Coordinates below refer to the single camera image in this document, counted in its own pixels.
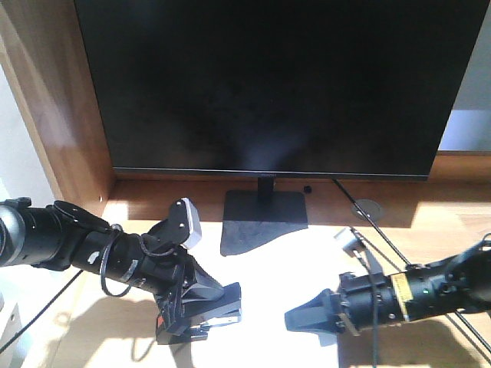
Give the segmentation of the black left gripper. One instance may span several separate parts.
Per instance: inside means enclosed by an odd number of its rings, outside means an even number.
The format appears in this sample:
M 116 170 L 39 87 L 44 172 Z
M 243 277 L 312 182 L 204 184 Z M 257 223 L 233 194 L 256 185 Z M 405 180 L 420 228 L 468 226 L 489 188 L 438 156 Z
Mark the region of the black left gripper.
M 183 334 L 182 301 L 216 301 L 222 297 L 222 285 L 183 247 L 189 228 L 180 200 L 170 206 L 167 219 L 142 235 L 110 226 L 75 225 L 81 234 L 71 256 L 72 265 L 98 274 L 108 296 L 123 297 L 135 287 L 155 294 L 158 335 Z

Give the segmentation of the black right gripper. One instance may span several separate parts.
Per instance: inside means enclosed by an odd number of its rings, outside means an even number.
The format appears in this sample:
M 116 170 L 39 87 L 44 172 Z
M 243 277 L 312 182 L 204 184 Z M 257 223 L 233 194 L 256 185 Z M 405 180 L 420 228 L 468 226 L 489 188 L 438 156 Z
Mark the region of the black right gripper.
M 285 313 L 285 327 L 291 332 L 313 334 L 358 335 L 372 329 L 374 322 L 374 288 L 369 275 L 356 276 L 352 272 L 339 275 L 336 292 L 324 289 L 309 302 Z M 388 326 L 399 322 L 399 304 L 388 276 L 374 276 L 377 292 L 377 325 Z

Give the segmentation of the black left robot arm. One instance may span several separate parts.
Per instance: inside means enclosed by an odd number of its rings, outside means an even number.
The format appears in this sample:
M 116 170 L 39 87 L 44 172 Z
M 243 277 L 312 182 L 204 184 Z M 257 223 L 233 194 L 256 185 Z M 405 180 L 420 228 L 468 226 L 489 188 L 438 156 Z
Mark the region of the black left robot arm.
M 207 306 L 224 294 L 189 254 L 201 239 L 199 214 L 188 198 L 176 200 L 168 217 L 142 235 L 126 233 L 72 203 L 57 200 L 34 208 L 27 197 L 1 203 L 1 265 L 52 271 L 71 266 L 106 280 L 140 288 L 155 297 L 163 329 L 189 329 L 188 307 Z

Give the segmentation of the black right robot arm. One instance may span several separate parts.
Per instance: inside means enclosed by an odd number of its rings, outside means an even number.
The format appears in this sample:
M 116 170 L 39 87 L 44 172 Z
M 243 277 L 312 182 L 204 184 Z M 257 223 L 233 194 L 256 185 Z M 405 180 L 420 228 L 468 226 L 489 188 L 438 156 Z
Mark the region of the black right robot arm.
M 490 310 L 490 239 L 429 264 L 396 274 L 340 274 L 336 291 L 323 290 L 285 313 L 292 332 L 353 335 L 375 326 L 413 322 L 459 311 Z

